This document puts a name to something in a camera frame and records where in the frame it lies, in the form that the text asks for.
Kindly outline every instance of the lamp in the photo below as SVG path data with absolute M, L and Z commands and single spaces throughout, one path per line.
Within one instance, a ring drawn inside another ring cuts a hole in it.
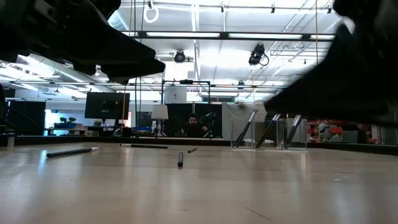
M 169 119 L 169 114 L 167 112 L 167 105 L 154 105 L 154 109 L 152 110 L 151 119 L 157 119 L 157 137 L 166 136 L 162 130 L 162 120 Z

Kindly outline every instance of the computer monitor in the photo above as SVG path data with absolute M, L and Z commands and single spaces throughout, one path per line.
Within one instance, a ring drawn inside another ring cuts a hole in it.
M 128 119 L 130 94 L 126 93 L 87 93 L 85 118 Z

